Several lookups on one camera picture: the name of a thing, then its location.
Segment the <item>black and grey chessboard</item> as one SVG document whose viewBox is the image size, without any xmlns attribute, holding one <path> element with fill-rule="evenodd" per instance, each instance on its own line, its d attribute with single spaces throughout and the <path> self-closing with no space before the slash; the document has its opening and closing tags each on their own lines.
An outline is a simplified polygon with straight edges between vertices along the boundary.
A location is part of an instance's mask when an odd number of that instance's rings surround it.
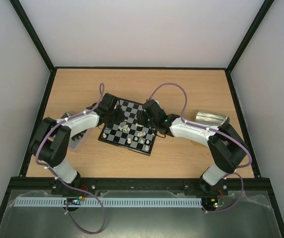
<svg viewBox="0 0 284 238">
<path fill-rule="evenodd" d="M 114 124 L 112 126 L 104 126 L 98 140 L 100 142 L 108 143 L 114 146 L 124 147 L 126 149 L 135 151 L 144 155 L 151 155 L 153 145 L 155 143 L 157 130 L 152 127 L 145 127 L 138 124 L 137 112 L 142 110 L 142 104 L 134 101 L 129 101 L 126 99 L 119 99 L 119 105 L 121 106 L 125 119 L 128 120 L 130 129 L 127 132 L 120 131 L 118 126 L 120 123 Z M 145 132 L 144 137 L 138 137 L 139 132 Z"/>
</svg>

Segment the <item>metal tray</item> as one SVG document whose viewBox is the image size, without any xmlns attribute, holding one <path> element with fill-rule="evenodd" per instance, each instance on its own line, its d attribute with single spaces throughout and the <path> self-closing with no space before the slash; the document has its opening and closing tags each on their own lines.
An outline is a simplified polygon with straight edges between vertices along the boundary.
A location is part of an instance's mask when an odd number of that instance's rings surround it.
<svg viewBox="0 0 284 238">
<path fill-rule="evenodd" d="M 71 112 L 65 112 L 61 118 L 67 118 L 67 117 L 71 117 L 73 115 L 74 114 L 71 113 Z M 87 130 L 84 130 L 84 131 L 76 134 L 75 136 L 71 137 L 70 140 L 69 140 L 69 148 L 74 150 L 74 151 L 78 151 L 80 149 L 81 140 L 83 139 L 83 137 L 85 136 L 86 133 L 87 133 Z"/>
<path fill-rule="evenodd" d="M 206 111 L 197 111 L 195 122 L 210 126 L 222 126 L 224 123 L 230 123 L 230 118 L 222 114 L 211 113 Z"/>
</svg>

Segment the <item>right metal tray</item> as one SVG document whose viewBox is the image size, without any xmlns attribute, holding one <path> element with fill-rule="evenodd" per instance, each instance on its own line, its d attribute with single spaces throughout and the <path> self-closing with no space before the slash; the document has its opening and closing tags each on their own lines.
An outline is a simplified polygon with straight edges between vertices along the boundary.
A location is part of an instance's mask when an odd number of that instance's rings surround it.
<svg viewBox="0 0 284 238">
<path fill-rule="evenodd" d="M 195 122 L 210 126 L 222 126 L 224 123 L 230 123 L 230 118 L 222 114 L 211 113 L 206 111 L 197 111 Z"/>
</svg>

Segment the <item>left metal tray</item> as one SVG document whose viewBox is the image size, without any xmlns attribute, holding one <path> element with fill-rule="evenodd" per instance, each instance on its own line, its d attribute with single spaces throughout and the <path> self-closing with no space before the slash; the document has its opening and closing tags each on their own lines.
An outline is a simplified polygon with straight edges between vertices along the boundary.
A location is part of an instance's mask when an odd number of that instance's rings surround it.
<svg viewBox="0 0 284 238">
<path fill-rule="evenodd" d="M 71 117 L 73 115 L 74 114 L 71 113 L 71 112 L 65 112 L 61 118 L 67 118 L 67 117 Z M 83 137 L 85 136 L 86 133 L 87 133 L 87 130 L 84 130 L 84 131 L 76 134 L 75 136 L 71 137 L 70 140 L 69 140 L 69 148 L 74 150 L 74 151 L 78 151 L 80 149 L 81 140 L 83 139 Z"/>
</svg>

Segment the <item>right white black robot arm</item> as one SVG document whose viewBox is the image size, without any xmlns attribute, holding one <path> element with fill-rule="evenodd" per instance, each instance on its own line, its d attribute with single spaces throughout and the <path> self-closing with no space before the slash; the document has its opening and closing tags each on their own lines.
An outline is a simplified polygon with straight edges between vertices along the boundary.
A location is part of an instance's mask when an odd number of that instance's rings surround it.
<svg viewBox="0 0 284 238">
<path fill-rule="evenodd" d="M 249 153 L 245 142 L 227 121 L 221 125 L 187 121 L 176 114 L 167 115 L 153 99 L 142 105 L 137 119 L 138 124 L 150 126 L 164 136 L 186 138 L 209 148 L 213 163 L 199 182 L 199 188 L 205 194 L 215 191 L 220 180 L 235 172 Z"/>
</svg>

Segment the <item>white chess piece cluster centre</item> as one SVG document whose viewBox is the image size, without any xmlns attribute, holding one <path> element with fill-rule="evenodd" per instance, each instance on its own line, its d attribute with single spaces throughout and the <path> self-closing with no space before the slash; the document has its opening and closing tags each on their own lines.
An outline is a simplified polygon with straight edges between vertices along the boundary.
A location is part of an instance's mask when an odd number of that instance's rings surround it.
<svg viewBox="0 0 284 238">
<path fill-rule="evenodd" d="M 130 129 L 130 125 L 128 124 L 128 120 L 125 119 L 123 122 L 121 122 L 118 126 L 118 129 L 120 131 L 127 132 Z"/>
</svg>

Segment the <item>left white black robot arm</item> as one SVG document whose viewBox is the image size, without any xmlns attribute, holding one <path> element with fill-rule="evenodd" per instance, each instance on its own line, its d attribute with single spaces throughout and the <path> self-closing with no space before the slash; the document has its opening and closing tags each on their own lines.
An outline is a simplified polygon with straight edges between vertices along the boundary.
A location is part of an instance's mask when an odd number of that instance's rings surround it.
<svg viewBox="0 0 284 238">
<path fill-rule="evenodd" d="M 79 191 L 73 182 L 80 178 L 80 174 L 67 160 L 70 139 L 101 124 L 113 125 L 123 119 L 119 98 L 106 93 L 97 103 L 78 114 L 62 119 L 43 119 L 29 144 L 29 151 L 36 164 L 44 166 L 69 189 Z"/>
</svg>

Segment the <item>black aluminium frame rail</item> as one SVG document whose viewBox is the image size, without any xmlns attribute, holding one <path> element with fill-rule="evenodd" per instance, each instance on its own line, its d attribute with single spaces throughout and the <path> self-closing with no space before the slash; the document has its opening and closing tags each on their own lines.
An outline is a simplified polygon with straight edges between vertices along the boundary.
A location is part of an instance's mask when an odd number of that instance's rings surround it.
<svg viewBox="0 0 284 238">
<path fill-rule="evenodd" d="M 72 185 L 76 188 L 84 185 L 93 193 L 99 191 L 170 191 L 183 192 L 186 195 L 212 196 L 218 195 L 219 191 L 223 194 L 227 194 L 228 191 L 240 191 L 242 187 L 245 192 L 274 193 L 268 178 L 244 178 L 243 183 L 238 178 L 227 178 L 211 188 L 204 185 L 199 178 L 80 178 Z M 12 177 L 6 192 L 9 193 L 12 190 L 48 190 L 53 194 L 63 196 L 74 194 L 53 178 Z"/>
</svg>

